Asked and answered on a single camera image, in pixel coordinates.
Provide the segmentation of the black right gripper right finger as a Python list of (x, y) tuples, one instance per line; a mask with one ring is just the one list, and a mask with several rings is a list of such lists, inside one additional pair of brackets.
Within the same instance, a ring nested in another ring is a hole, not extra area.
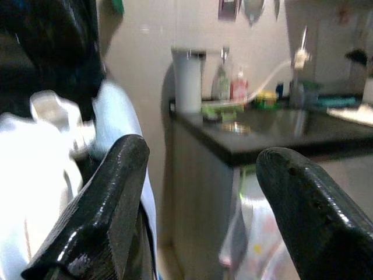
[(372, 279), (372, 220), (320, 165), (272, 147), (256, 176), (301, 279)]

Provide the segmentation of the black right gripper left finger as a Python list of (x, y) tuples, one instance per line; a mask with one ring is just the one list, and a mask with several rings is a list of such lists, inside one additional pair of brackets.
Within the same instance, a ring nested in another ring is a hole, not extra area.
[(24, 279), (149, 279), (150, 243), (140, 195), (149, 148), (139, 135), (118, 139), (68, 204)]

